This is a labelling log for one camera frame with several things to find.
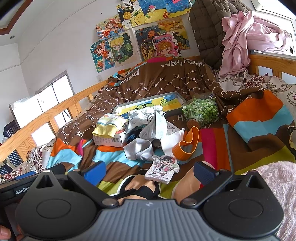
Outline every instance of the white box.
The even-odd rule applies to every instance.
[[[124,133],[125,130],[119,130],[115,133],[113,138],[103,138],[93,135],[95,145],[99,146],[115,146],[123,147],[123,143],[128,134]]]

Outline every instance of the wooden railing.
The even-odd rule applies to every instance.
[[[287,73],[296,76],[296,61],[285,58],[265,56],[265,55],[249,55],[251,65],[248,67],[249,73],[259,73],[258,66],[271,68],[273,75],[281,78],[281,73]],[[199,56],[190,57],[191,60],[200,60]],[[10,137],[4,144],[0,146],[0,160],[4,160],[11,152],[17,150],[23,161],[27,160],[27,153],[36,146],[31,134],[48,123],[54,134],[57,133],[59,127],[54,119],[62,111],[68,109],[70,116],[75,118],[77,113],[81,112],[79,101],[83,98],[88,98],[89,101],[93,99],[92,93],[102,88],[107,84],[107,81],[100,82],[93,85],[78,94],[70,97],[62,103],[52,107],[25,127],[21,128],[17,133]]]

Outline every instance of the human hand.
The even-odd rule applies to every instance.
[[[17,225],[17,231],[20,233],[17,236],[17,241],[20,241],[24,235],[22,234],[22,230],[19,225]],[[0,240],[7,240],[11,238],[11,231],[10,229],[0,225]]]

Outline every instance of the screw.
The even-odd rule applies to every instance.
[[[105,198],[102,201],[102,204],[105,205],[105,206],[108,206],[108,207],[112,207],[112,206],[117,204],[117,200],[114,199],[114,198]]]
[[[182,203],[186,206],[194,206],[197,204],[197,201],[194,198],[187,197],[183,199]]]

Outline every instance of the ceiling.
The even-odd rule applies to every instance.
[[[55,0],[21,0],[0,20],[0,29],[4,29],[8,27],[8,24],[13,20],[13,17],[17,15],[16,13],[20,8],[25,9],[10,32],[0,35],[0,46],[16,43],[31,22],[54,1]]]

